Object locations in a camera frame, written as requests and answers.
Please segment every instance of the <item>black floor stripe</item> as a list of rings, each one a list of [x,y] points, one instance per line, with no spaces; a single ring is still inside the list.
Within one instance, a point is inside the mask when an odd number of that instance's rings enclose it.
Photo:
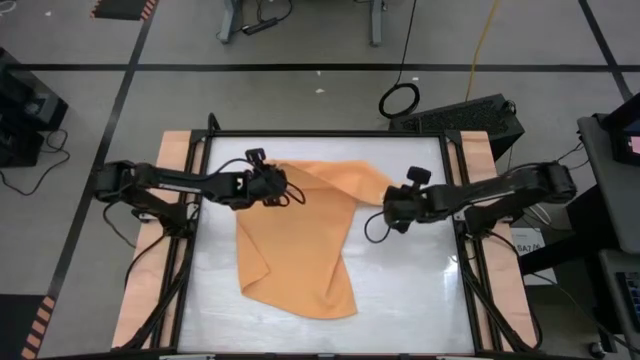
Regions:
[[[26,71],[127,71],[128,64],[10,64],[7,70]]]
[[[140,64],[138,71],[399,71],[400,64]],[[405,71],[468,72],[470,64],[405,64]],[[477,72],[608,72],[607,65],[476,65]]]
[[[591,7],[589,6],[589,3],[587,2],[587,0],[578,0],[578,3],[582,8],[582,12],[584,13],[585,18],[587,19],[587,23],[591,28],[591,32],[593,33],[593,36],[596,38],[596,42],[600,47],[600,51],[602,51],[602,55],[607,61],[607,65],[609,65],[609,67],[611,68],[611,75],[613,75],[613,79],[615,80],[616,85],[618,86],[618,90],[620,91],[622,98],[624,99],[624,101],[631,99],[633,97],[633,94],[631,93],[631,90],[629,90],[629,86],[627,85],[627,82],[624,80],[624,77],[622,76],[620,67],[616,62],[616,59],[613,57],[613,53],[611,52],[611,49],[609,48],[609,45],[607,44],[607,41],[604,38],[604,34],[602,33],[602,30],[600,30],[600,26],[596,21],[595,15],[593,15],[593,11],[591,11]]]
[[[128,64],[16,64],[8,67],[28,71],[127,71]],[[136,64],[135,71],[157,72],[252,72],[252,71],[399,71],[400,64]],[[468,72],[470,64],[405,64],[404,70],[424,72]],[[640,65],[579,64],[479,64],[477,72],[601,73],[640,72]]]
[[[140,55],[142,54],[144,43],[147,40],[147,36],[149,35],[149,29],[151,27],[154,14],[155,10],[152,12],[149,19],[144,22],[142,28],[140,29],[140,33],[138,35],[138,39],[136,40],[133,53],[131,54],[129,64],[127,65],[126,72],[122,79],[122,84],[120,84],[120,89],[118,90],[118,94],[116,95],[115,101],[113,103],[109,121],[107,122],[107,125],[104,129],[102,139],[100,140],[100,145],[98,146],[98,151],[96,152],[96,156],[93,160],[92,170],[99,166],[102,166],[107,157],[107,152],[109,151],[109,146],[111,145],[113,134],[115,133],[116,126],[118,125],[118,120],[120,120],[120,114],[122,112],[122,108],[124,107],[125,100],[127,99],[127,94],[129,93],[131,82],[133,81],[136,64],[138,64],[138,61],[140,60]],[[80,204],[78,205],[76,213],[73,217],[73,221],[71,222],[71,227],[69,229],[67,239],[64,243],[64,247],[62,248],[62,254],[60,255],[60,259],[58,260],[58,264],[56,265],[56,269],[53,273],[53,279],[51,280],[51,284],[49,285],[48,294],[56,299],[60,294],[64,279],[67,276],[67,271],[69,270],[69,266],[71,265],[71,259],[78,243],[80,232],[82,231],[82,226],[84,225],[84,221],[87,217],[87,211],[89,210],[89,206],[91,205],[91,201],[93,199],[93,188],[94,178],[93,171],[91,171],[89,177],[87,178],[87,182],[85,183],[84,190],[82,191]]]

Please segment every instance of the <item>yellow cable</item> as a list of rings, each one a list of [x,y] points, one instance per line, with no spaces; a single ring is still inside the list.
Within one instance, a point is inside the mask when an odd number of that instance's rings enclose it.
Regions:
[[[480,48],[482,47],[482,43],[484,42],[484,38],[487,37],[487,33],[489,32],[489,28],[491,27],[491,21],[493,20],[493,15],[496,13],[496,9],[500,6],[501,0],[493,0],[493,5],[491,6],[491,12],[489,13],[489,17],[487,18],[487,23],[484,25],[484,30],[482,31],[482,35],[480,36],[480,41],[478,41],[478,46],[476,46],[476,52],[473,54],[473,62],[471,63],[471,73],[469,74],[469,84],[467,85],[467,95],[464,97],[464,101],[469,101],[469,94],[471,93],[471,87],[473,86],[473,77],[476,72],[476,62],[478,62],[478,54],[480,53]]]

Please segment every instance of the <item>desk leg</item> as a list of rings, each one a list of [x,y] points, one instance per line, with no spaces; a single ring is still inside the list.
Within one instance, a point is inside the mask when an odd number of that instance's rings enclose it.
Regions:
[[[371,1],[371,46],[382,44],[382,0]]]
[[[533,274],[573,259],[585,257],[594,251],[588,244],[585,244],[584,239],[574,235],[521,256],[520,271],[522,275]]]
[[[224,0],[224,18],[222,27],[218,33],[218,40],[223,44],[228,44],[233,32],[233,24],[238,11],[242,11],[242,0]]]

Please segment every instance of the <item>white table surface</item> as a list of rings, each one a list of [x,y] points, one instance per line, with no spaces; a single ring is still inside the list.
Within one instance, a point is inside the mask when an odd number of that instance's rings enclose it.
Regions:
[[[209,173],[247,149],[267,158],[365,160],[395,183],[410,166],[445,183],[436,138],[216,138]],[[225,171],[246,168],[233,164]],[[180,352],[473,353],[466,300],[450,220],[412,224],[375,245],[363,234],[380,208],[359,206],[342,255],[358,313],[337,320],[300,317],[244,297],[236,263],[235,215],[204,201],[180,334]],[[376,238],[382,218],[370,224]]]

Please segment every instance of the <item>black keyboard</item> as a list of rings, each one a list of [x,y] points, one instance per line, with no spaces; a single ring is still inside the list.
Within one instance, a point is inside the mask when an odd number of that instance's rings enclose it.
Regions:
[[[475,101],[442,110],[409,115],[397,121],[396,128],[405,131],[471,130],[501,134],[508,128],[504,113],[492,100]]]
[[[627,308],[637,331],[640,331],[640,273],[619,272],[616,278],[622,287]]]

